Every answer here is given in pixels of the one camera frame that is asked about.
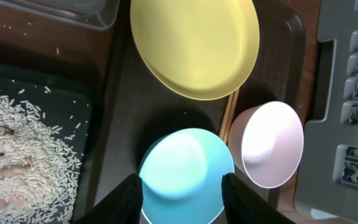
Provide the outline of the wooden chopstick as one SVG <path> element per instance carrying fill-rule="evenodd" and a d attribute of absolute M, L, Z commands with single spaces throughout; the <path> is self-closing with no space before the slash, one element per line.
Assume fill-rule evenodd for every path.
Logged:
<path fill-rule="evenodd" d="M 227 120 L 226 130 L 225 130 L 224 139 L 223 139 L 223 141 L 225 143 L 227 143 L 228 136 L 229 136 L 229 130 L 230 130 L 232 121 L 234 119 L 234 112 L 235 112 L 235 109 L 236 109 L 237 99 L 238 99 L 238 96 L 239 96 L 239 89 L 237 89 L 235 92 L 233 92 L 233 94 L 234 94 L 234 96 L 233 96 L 233 99 L 232 99 L 231 110 L 229 112 L 229 117 L 228 117 L 228 120 Z"/>
<path fill-rule="evenodd" d="M 227 99 L 227 104 L 226 104 L 226 108 L 225 108 L 225 111 L 224 111 L 223 120 L 222 120 L 221 127 L 220 127 L 220 130 L 219 130 L 219 137 L 221 139 L 224 139 L 224 133 L 225 133 L 225 130 L 226 130 L 226 125 L 227 125 L 227 120 L 228 120 L 228 117 L 229 117 L 229 112 L 231 110 L 231 104 L 232 104 L 233 96 L 234 96 L 234 94 L 231 93 L 229 95 L 228 99 Z"/>

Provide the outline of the wooden chopstick left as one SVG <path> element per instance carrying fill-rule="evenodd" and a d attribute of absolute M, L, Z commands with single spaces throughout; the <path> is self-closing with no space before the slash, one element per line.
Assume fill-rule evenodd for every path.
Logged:
<path fill-rule="evenodd" d="M 227 125 L 227 120 L 228 120 L 228 117 L 229 117 L 229 112 L 231 110 L 231 104 L 232 104 L 233 96 L 234 96 L 234 94 L 231 93 L 229 95 L 228 99 L 227 99 L 227 104 L 226 104 L 226 108 L 225 108 L 225 111 L 224 111 L 223 120 L 222 120 L 221 127 L 220 127 L 220 130 L 219 130 L 219 137 L 221 139 L 224 139 L 224 133 L 225 133 L 225 130 L 226 130 L 226 125 Z"/>

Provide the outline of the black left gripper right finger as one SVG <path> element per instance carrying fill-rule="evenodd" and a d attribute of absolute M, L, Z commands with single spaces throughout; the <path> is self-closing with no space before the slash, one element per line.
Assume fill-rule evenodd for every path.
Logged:
<path fill-rule="evenodd" d="M 228 224 L 294 224 L 234 173 L 223 175 L 221 187 Z"/>

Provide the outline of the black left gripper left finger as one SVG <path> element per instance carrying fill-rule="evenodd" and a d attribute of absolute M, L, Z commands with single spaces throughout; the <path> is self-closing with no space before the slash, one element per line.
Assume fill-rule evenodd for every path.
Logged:
<path fill-rule="evenodd" d="M 142 179 L 130 174 L 74 224 L 139 224 L 143 199 Z"/>

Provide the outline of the wooden chopstick right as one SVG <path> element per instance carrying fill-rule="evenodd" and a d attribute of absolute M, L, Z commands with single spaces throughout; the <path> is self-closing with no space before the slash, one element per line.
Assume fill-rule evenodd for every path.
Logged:
<path fill-rule="evenodd" d="M 233 96 L 233 99 L 232 99 L 231 110 L 229 112 L 229 117 L 228 117 L 228 120 L 227 120 L 226 130 L 225 130 L 224 139 L 223 139 L 223 141 L 225 143 L 227 143 L 228 136 L 229 136 L 229 130 L 230 130 L 232 121 L 234 119 L 234 112 L 235 112 L 235 109 L 236 109 L 237 99 L 238 99 L 238 96 L 239 96 L 239 89 L 237 89 L 235 92 L 233 92 L 233 94 L 234 94 L 234 96 Z"/>

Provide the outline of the black square tray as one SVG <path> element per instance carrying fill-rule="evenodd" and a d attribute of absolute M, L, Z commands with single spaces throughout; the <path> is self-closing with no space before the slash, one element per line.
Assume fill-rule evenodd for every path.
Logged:
<path fill-rule="evenodd" d="M 62 126 L 57 137 L 81 154 L 78 191 L 70 222 L 73 223 L 85 212 L 89 190 L 85 155 L 90 143 L 88 133 L 92 129 L 92 92 L 77 82 L 3 64 L 0 64 L 0 91 L 16 101 L 28 100 L 39 106 L 45 112 L 42 121 L 48 126 Z"/>

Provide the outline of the yellow plate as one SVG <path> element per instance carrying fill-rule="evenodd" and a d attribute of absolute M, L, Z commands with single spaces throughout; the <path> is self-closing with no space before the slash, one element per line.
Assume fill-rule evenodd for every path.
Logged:
<path fill-rule="evenodd" d="M 260 31 L 251 0 L 132 0 L 130 23 L 147 68 L 187 98 L 230 95 L 257 60 Z"/>

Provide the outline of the light blue bowl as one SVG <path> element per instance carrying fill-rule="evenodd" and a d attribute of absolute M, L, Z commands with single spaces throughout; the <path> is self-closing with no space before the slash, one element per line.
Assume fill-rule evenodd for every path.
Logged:
<path fill-rule="evenodd" d="M 231 153 L 216 134 L 200 128 L 168 134 L 142 158 L 142 214 L 151 224 L 212 223 L 224 210 L 222 178 L 233 172 Z"/>

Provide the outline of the pile of rice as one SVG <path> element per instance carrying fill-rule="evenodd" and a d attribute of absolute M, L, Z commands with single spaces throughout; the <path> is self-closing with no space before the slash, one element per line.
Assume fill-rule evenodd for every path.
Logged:
<path fill-rule="evenodd" d="M 0 91 L 0 223 L 70 223 L 81 154 L 45 112 Z"/>

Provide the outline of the clear plastic bin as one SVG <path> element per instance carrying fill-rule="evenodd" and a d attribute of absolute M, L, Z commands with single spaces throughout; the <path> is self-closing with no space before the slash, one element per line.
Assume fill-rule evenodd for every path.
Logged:
<path fill-rule="evenodd" d="M 0 5 L 104 31 L 114 24 L 120 0 L 0 0 Z"/>

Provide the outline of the pink white bowl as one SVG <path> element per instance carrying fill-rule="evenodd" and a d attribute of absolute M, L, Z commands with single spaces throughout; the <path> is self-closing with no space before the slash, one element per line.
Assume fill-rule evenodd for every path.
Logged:
<path fill-rule="evenodd" d="M 287 182 L 301 161 L 303 126 L 295 110 L 271 101 L 243 111 L 232 123 L 227 140 L 235 166 L 259 187 Z"/>

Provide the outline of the grey dishwasher rack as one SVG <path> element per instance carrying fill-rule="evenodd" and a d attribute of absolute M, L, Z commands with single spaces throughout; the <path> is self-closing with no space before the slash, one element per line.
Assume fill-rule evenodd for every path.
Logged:
<path fill-rule="evenodd" d="M 321 3 L 314 118 L 305 125 L 295 207 L 358 223 L 358 1 Z"/>

